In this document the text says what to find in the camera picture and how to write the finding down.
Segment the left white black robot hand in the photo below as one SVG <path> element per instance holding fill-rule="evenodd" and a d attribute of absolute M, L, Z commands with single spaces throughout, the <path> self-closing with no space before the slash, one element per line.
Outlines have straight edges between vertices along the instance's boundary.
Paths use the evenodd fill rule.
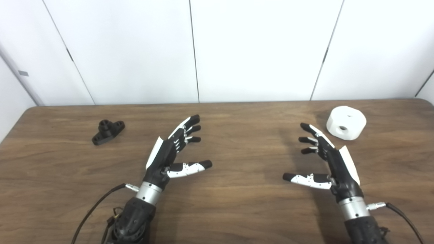
<path fill-rule="evenodd" d="M 158 137 L 146 163 L 143 182 L 164 190 L 171 179 L 190 176 L 212 167 L 210 160 L 175 163 L 177 155 L 188 144 L 201 141 L 201 137 L 191 135 L 201 130 L 199 122 L 199 115 L 190 116 L 180 123 L 167 139 Z"/>

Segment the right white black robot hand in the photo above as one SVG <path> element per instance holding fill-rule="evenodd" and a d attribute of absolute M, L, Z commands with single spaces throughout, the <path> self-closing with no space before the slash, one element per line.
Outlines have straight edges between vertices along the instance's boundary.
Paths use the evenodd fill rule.
<path fill-rule="evenodd" d="M 321 130 L 311 124 L 301 123 L 300 127 L 312 135 L 312 137 L 298 138 L 299 142 L 311 145 L 302 149 L 301 153 L 317 154 L 327 162 L 330 173 L 297 175 L 287 172 L 283 174 L 282 179 L 317 189 L 329 189 L 335 196 L 336 202 L 353 197 L 363 198 L 364 193 L 360 187 L 357 169 L 347 147 L 337 149 Z"/>

